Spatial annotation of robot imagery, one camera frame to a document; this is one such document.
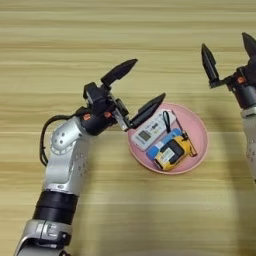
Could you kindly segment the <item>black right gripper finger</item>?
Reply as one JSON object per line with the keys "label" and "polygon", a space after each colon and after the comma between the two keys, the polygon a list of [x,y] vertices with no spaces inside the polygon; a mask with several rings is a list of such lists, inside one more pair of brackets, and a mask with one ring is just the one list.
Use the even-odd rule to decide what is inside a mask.
{"label": "black right gripper finger", "polygon": [[212,52],[205,44],[201,46],[201,57],[204,70],[209,80],[209,86],[211,88],[217,87],[220,79],[216,69],[216,61]]}
{"label": "black right gripper finger", "polygon": [[244,48],[250,62],[256,62],[256,40],[248,33],[242,33]]}

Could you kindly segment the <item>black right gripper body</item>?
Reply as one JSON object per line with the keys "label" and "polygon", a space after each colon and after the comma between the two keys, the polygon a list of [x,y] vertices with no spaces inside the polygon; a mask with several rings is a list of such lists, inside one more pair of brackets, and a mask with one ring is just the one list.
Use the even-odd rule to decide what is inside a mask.
{"label": "black right gripper body", "polygon": [[245,110],[256,105],[256,86],[251,85],[247,78],[239,72],[235,72],[223,80],[218,77],[210,80],[210,87],[215,88],[226,85],[231,91],[240,106]]}

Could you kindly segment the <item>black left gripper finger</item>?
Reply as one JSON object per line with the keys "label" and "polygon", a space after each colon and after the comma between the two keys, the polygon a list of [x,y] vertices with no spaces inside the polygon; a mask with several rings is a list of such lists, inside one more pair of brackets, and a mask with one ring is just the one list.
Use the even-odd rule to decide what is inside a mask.
{"label": "black left gripper finger", "polygon": [[130,59],[130,60],[127,60],[127,61],[115,66],[106,75],[104,75],[101,78],[102,84],[106,88],[110,89],[111,84],[113,82],[115,82],[116,80],[120,80],[125,75],[127,75],[136,63],[137,63],[137,59]]}
{"label": "black left gripper finger", "polygon": [[137,112],[137,114],[129,121],[129,128],[136,129],[145,121],[147,121],[162,104],[166,94],[162,93],[159,96],[145,103]]}

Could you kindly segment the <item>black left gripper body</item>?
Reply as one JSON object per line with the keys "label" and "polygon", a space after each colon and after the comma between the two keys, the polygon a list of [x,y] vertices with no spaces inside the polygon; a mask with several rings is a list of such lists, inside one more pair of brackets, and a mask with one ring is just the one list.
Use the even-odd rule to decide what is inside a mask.
{"label": "black left gripper body", "polygon": [[119,110],[122,117],[129,114],[128,109],[120,99],[89,104],[87,112],[81,118],[81,125],[90,135],[99,135],[108,127],[117,123],[114,116],[116,109]]}

